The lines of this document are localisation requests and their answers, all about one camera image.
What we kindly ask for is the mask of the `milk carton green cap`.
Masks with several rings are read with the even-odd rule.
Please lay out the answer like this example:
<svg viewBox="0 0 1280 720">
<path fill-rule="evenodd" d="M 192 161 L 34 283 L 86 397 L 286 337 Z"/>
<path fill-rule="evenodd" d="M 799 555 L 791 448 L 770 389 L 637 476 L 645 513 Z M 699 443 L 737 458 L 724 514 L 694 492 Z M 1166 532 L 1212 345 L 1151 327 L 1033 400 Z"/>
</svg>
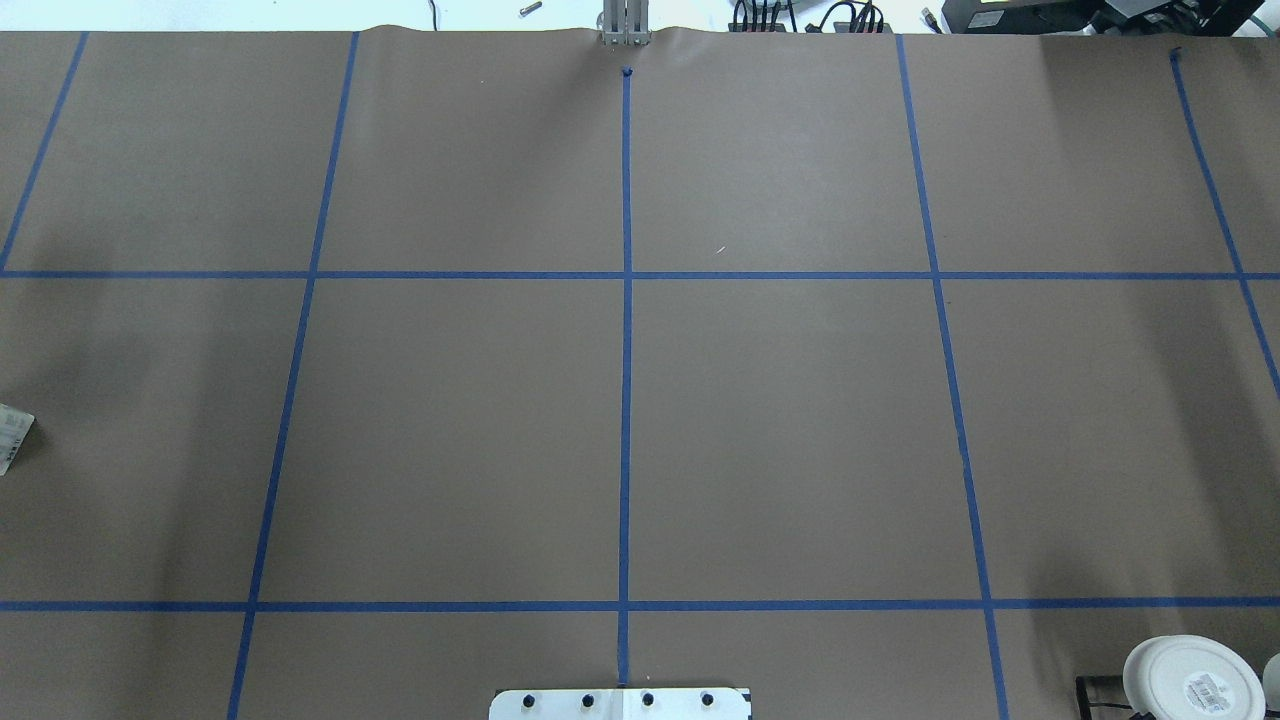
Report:
<svg viewBox="0 0 1280 720">
<path fill-rule="evenodd" d="M 1 466 L 4 477 L 19 454 L 26 437 L 36 423 L 35 415 L 8 405 L 1 405 Z"/>
</svg>

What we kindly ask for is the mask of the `white mug upper on rack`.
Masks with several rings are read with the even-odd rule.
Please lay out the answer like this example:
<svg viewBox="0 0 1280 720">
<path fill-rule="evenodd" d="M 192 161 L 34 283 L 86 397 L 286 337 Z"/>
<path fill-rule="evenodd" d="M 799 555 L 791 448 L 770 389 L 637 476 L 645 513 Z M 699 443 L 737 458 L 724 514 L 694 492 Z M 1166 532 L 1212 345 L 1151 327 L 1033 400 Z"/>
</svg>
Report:
<svg viewBox="0 0 1280 720">
<path fill-rule="evenodd" d="M 1261 685 L 1267 711 L 1276 717 L 1280 711 L 1280 653 L 1274 655 L 1265 664 Z"/>
</svg>

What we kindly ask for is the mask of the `white pillar with base plate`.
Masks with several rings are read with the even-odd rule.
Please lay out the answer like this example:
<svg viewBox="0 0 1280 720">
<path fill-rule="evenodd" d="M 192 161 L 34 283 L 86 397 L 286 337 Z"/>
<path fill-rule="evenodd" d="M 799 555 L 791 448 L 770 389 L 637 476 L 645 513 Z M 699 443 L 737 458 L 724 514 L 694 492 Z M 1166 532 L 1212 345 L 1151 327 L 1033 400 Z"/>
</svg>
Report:
<svg viewBox="0 0 1280 720">
<path fill-rule="evenodd" d="M 489 719 L 753 719 L 750 691 L 732 687 L 502 691 Z"/>
</svg>

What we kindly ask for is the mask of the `aluminium frame post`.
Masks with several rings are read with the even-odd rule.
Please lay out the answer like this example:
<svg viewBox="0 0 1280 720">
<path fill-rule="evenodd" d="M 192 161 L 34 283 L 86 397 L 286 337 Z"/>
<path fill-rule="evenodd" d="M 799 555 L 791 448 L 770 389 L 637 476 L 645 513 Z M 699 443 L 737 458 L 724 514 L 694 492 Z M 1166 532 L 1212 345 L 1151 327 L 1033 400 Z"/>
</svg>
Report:
<svg viewBox="0 0 1280 720">
<path fill-rule="evenodd" d="M 645 46 L 652 41 L 648 0 L 605 0 L 598 17 L 599 37 L 605 46 Z"/>
</svg>

